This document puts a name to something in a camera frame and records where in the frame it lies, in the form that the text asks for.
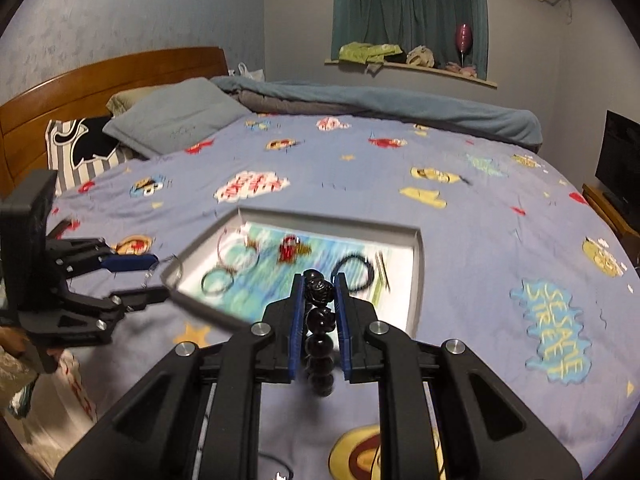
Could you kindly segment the thin silver ring bangle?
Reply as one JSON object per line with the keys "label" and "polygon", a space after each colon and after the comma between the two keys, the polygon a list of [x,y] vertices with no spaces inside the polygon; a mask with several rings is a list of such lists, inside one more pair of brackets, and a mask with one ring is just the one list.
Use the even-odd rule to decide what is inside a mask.
{"label": "thin silver ring bangle", "polygon": [[216,266],[207,271],[201,278],[201,292],[205,296],[220,296],[229,290],[234,284],[234,272]]}

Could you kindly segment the long pearl hair pin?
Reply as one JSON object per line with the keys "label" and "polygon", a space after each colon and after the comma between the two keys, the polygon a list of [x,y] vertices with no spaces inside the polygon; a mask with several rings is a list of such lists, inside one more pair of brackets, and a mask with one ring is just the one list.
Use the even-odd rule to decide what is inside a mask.
{"label": "long pearl hair pin", "polygon": [[376,261],[378,262],[378,267],[380,268],[380,273],[382,276],[382,280],[384,282],[384,286],[388,292],[391,292],[392,289],[390,288],[390,279],[388,278],[384,254],[382,252],[378,252],[376,254]]}

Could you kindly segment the red bead gold ornament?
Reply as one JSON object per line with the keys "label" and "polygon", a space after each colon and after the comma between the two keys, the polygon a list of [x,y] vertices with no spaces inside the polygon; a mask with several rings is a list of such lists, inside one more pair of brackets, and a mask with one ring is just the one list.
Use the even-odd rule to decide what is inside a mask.
{"label": "red bead gold ornament", "polygon": [[293,264],[298,258],[308,256],[311,252],[311,247],[297,236],[285,235],[278,248],[278,263]]}

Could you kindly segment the printed blue-green paper sheet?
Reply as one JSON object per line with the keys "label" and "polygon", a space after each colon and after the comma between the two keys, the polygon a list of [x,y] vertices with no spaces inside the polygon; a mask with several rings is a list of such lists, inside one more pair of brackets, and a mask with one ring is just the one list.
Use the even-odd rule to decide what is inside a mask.
{"label": "printed blue-green paper sheet", "polygon": [[[285,235],[295,235],[308,244],[311,254],[298,258],[293,264],[278,263],[278,248]],[[378,252],[384,254],[391,292],[386,290],[382,280],[376,261]],[[397,304],[400,312],[396,318],[405,321],[412,265],[413,250],[407,247],[245,222],[221,230],[213,250],[198,270],[183,282],[183,289],[206,307],[253,323],[262,318],[267,304],[290,294],[296,274],[316,270],[329,281],[341,272],[352,295],[380,308]],[[201,278],[216,266],[233,271],[234,284],[223,295],[205,296],[201,292]]]}

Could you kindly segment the grey shallow cardboard tray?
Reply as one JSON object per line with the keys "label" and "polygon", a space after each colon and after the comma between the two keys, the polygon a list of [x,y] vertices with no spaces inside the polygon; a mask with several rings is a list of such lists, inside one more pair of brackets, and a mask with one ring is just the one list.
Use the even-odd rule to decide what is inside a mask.
{"label": "grey shallow cardboard tray", "polygon": [[220,326],[259,321],[290,293],[295,275],[344,275],[348,292],[382,321],[416,332],[423,250],[413,226],[235,207],[163,270],[162,282],[186,310]]}

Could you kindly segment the black white striped cushion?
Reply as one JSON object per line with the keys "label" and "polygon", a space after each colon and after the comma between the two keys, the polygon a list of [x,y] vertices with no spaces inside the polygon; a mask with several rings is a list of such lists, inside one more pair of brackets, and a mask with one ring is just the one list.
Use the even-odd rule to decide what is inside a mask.
{"label": "black white striped cushion", "polygon": [[58,173],[57,196],[134,158],[130,148],[103,132],[110,120],[110,116],[50,120],[44,140],[47,166]]}

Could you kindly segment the grey-green pillow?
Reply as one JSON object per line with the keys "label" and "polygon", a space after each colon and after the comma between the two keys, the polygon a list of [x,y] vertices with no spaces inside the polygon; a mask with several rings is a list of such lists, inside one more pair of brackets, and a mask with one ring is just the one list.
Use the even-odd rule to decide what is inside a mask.
{"label": "grey-green pillow", "polygon": [[152,92],[112,118],[103,132],[153,158],[190,148],[249,114],[216,84],[192,78]]}

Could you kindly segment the wooden headboard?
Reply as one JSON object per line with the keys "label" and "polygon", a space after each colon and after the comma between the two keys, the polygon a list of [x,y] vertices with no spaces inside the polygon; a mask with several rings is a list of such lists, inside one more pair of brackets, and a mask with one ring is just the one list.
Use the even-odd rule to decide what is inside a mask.
{"label": "wooden headboard", "polygon": [[1,196],[47,166],[44,129],[50,120],[104,116],[117,92],[227,72],[220,47],[173,48],[109,58],[26,90],[1,107]]}

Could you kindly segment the teal folded blanket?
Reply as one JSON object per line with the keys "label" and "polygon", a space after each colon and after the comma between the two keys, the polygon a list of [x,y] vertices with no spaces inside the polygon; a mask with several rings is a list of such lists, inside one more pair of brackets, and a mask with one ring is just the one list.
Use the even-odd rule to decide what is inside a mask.
{"label": "teal folded blanket", "polygon": [[260,82],[240,76],[217,76],[212,83],[256,113],[355,115],[415,122],[533,152],[544,142],[540,121],[530,110],[395,88]]}

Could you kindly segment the green cloth on sill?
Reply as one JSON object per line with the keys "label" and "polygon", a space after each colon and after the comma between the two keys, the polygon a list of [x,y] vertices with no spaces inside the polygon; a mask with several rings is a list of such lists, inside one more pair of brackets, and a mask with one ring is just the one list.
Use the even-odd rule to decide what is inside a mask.
{"label": "green cloth on sill", "polygon": [[398,44],[363,44],[351,42],[338,50],[337,59],[341,62],[356,64],[382,64],[388,56],[402,55],[404,51]]}

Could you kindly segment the beige cloth on sill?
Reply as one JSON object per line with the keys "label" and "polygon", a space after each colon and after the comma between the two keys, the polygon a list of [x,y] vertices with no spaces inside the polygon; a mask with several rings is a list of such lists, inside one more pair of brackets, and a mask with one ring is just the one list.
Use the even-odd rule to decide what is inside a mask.
{"label": "beige cloth on sill", "polygon": [[434,53],[431,49],[425,46],[415,47],[407,54],[406,64],[416,67],[434,68]]}

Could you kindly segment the wooden window sill shelf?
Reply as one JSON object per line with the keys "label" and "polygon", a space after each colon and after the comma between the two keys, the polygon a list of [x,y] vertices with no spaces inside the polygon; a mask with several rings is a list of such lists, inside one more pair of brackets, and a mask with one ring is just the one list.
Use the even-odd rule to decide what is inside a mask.
{"label": "wooden window sill shelf", "polygon": [[406,72],[414,74],[432,75],[436,77],[444,77],[448,79],[455,79],[468,82],[469,84],[477,84],[478,86],[498,89],[498,84],[495,81],[478,78],[469,74],[462,74],[452,72],[451,70],[440,70],[439,68],[416,66],[410,64],[383,62],[382,64],[358,64],[353,62],[346,62],[340,60],[330,60],[326,58],[323,61],[324,66],[340,66],[342,70],[358,70],[358,72],[369,74],[372,77],[382,73],[383,70],[391,70],[392,72]]}

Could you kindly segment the pink balloon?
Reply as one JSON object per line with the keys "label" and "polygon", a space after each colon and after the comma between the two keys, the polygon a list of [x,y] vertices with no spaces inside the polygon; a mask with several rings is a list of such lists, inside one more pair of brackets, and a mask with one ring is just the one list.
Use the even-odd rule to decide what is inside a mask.
{"label": "pink balloon", "polygon": [[468,23],[462,23],[457,26],[454,43],[456,44],[460,65],[463,66],[465,57],[473,45],[472,28]]}

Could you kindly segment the teal window curtain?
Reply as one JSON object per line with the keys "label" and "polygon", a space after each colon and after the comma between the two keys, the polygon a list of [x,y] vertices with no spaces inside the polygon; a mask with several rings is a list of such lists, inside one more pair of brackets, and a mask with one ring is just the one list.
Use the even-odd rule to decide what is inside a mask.
{"label": "teal window curtain", "polygon": [[454,36],[468,23],[473,45],[464,64],[482,79],[488,73],[487,0],[333,0],[331,58],[344,44],[398,44],[404,52],[425,46],[437,66],[459,62]]}

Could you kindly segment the black television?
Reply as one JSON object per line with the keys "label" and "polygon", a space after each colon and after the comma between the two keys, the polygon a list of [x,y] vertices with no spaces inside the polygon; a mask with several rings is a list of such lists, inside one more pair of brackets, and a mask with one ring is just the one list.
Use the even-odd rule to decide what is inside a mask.
{"label": "black television", "polygon": [[630,214],[639,214],[639,124],[608,110],[596,178]]}

